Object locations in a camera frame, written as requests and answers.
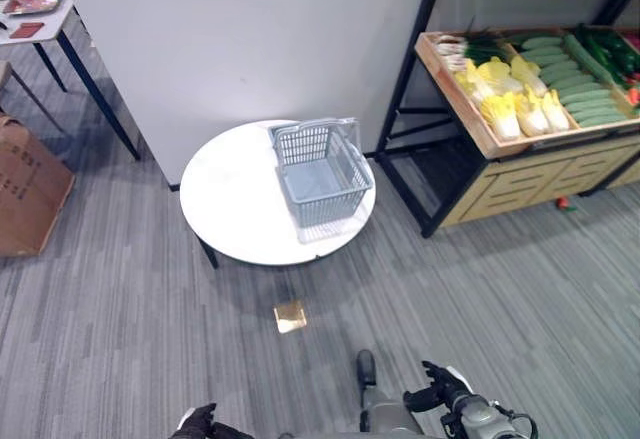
gold square tile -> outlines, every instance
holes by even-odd
[[[276,324],[280,334],[286,334],[307,325],[307,318],[300,301],[280,304],[273,308],[273,313],[276,316]]]

table top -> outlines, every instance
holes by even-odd
[[[375,181],[353,217],[298,229],[276,175],[269,136],[270,127],[282,124],[295,121],[254,122],[220,134],[193,156],[182,176],[180,203],[191,229],[241,261],[288,265],[326,256],[351,241],[373,211]],[[317,240],[301,243],[300,237]]]
[[[4,9],[7,1],[0,0],[0,11]],[[64,22],[69,16],[69,12],[73,8],[72,0],[61,0],[61,3],[51,12],[42,14],[25,14],[22,16],[8,16],[0,14],[0,21],[4,22],[9,28],[8,31],[0,29],[0,46],[9,46],[13,44],[29,44],[34,42],[46,42],[55,39],[60,32]],[[20,27],[23,22],[43,22],[44,26],[40,28],[33,36],[26,39],[9,39],[9,36]]]

vegetable display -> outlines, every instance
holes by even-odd
[[[591,36],[583,35],[592,47]],[[541,66],[540,80],[554,91],[553,97],[547,100],[548,107],[559,102],[581,127],[628,119],[612,97],[612,88],[619,86],[620,77],[607,67],[610,64],[603,60],[602,51],[599,57],[606,65],[594,58],[591,49],[584,47],[573,34],[531,38],[520,44],[519,49],[521,57]]]
[[[442,35],[435,43],[501,141],[563,132],[576,123],[592,127],[627,120],[617,90],[624,83],[631,103],[640,94],[640,55],[610,30]],[[506,43],[516,48],[515,55]]]

white table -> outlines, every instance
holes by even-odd
[[[321,239],[300,242],[276,175],[277,159],[269,136],[269,127],[288,123],[295,122],[262,121],[236,127],[193,156],[180,183],[180,204],[203,246],[254,264],[299,264],[340,249],[364,227],[375,203],[375,181],[352,218],[327,228],[303,230],[304,238]],[[213,251],[207,252],[217,267]]]
[[[4,9],[7,1],[0,0],[0,11]],[[62,26],[66,22],[69,17],[69,13],[73,9],[73,1],[72,0],[61,0],[60,5],[51,12],[46,12],[42,14],[27,14],[20,16],[9,16],[7,14],[0,14],[0,21],[2,21],[8,28],[7,31],[0,30],[0,46],[12,46],[16,44],[33,44],[38,51],[38,54],[42,58],[43,62],[47,66],[47,69],[51,72],[51,75],[56,80],[60,88],[67,92],[58,72],[53,67],[49,56],[42,48],[41,43],[47,41],[57,40],[58,44],[62,48],[63,52],[71,62],[71,65],[76,70],[80,79],[84,83],[85,87],[88,89],[89,94],[96,101],[98,107],[102,114],[104,114],[105,118],[111,125],[111,128],[120,138],[125,147],[129,150],[131,155],[136,159],[140,159],[138,151],[134,147],[133,143],[129,139],[129,136],[122,128],[120,121],[116,117],[113,109],[107,102],[107,100],[98,89],[98,86],[94,82],[93,78],[87,71],[86,67],[80,60],[80,57],[76,53],[75,49],[69,42],[66,34],[62,30]],[[20,24],[23,22],[42,22],[44,26],[38,30],[33,36],[28,37],[26,39],[11,39],[9,36],[20,27]]]

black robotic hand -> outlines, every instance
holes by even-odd
[[[215,403],[197,408],[170,439],[206,439],[214,438],[213,411]]]
[[[433,381],[426,389],[413,394],[404,393],[404,403],[410,411],[424,412],[441,404],[451,409],[456,398],[470,394],[467,385],[444,367],[429,361],[422,361],[422,365],[426,369],[427,376]]]
[[[215,403],[199,407],[180,425],[170,439],[253,439],[232,427],[213,422]]]

